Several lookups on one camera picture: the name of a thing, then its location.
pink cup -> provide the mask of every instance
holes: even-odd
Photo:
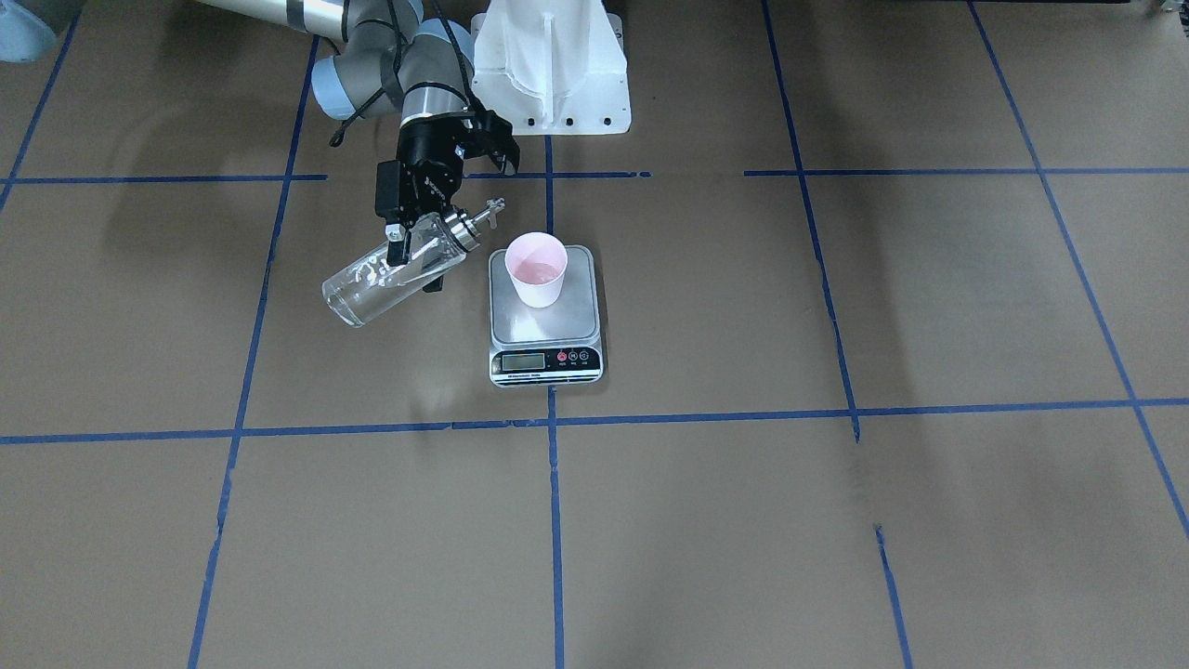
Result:
[[[561,295],[568,259],[560,239],[545,232],[529,232],[508,246],[504,266],[521,301],[540,308],[556,302]]]

metal plate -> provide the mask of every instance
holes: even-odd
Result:
[[[598,337],[594,259],[585,246],[566,246],[568,265],[558,301],[534,308],[516,296],[504,251],[491,253],[491,341],[502,348],[533,348]]]

scale control panel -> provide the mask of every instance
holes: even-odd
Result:
[[[497,386],[589,384],[603,377],[603,359],[591,347],[499,352],[491,359]]]

digital kitchen scale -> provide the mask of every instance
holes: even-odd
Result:
[[[501,387],[591,384],[603,377],[603,332],[598,321],[594,258],[586,246],[566,246],[561,295],[534,308],[520,299],[504,265],[491,253],[491,383]]]

white mounting base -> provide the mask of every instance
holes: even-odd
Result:
[[[476,95],[514,134],[631,126],[623,21],[599,0],[491,0],[471,20]]]

